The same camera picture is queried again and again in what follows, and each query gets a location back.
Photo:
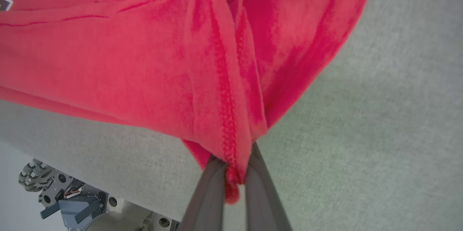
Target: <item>screw hole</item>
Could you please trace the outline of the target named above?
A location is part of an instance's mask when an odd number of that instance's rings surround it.
[[[113,197],[110,197],[109,200],[108,200],[109,204],[112,206],[112,207],[116,207],[117,206],[117,200]]]
[[[162,227],[168,227],[170,225],[170,222],[167,218],[161,218],[159,220],[159,225]]]
[[[63,174],[58,175],[58,180],[61,181],[61,183],[66,183],[66,177]]]

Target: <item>gray felt surface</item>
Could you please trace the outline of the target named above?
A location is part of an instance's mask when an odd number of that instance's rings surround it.
[[[179,140],[0,102],[0,140],[181,219],[200,169]],[[463,0],[369,0],[260,149],[294,230],[463,230]],[[243,199],[225,231],[244,231]]]

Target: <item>white floor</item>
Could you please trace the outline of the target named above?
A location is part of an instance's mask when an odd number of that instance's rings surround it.
[[[0,230],[66,231],[61,214],[40,218],[39,193],[26,192],[18,175],[32,157],[0,139]]]

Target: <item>red fabric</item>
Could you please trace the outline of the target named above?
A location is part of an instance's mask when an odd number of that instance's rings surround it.
[[[331,61],[366,0],[0,0],[0,98],[181,138],[229,163]]]

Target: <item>red sweatshirt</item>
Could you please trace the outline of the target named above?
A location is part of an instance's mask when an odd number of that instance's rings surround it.
[[[229,164],[331,61],[366,0],[0,0],[0,98],[181,138]]]

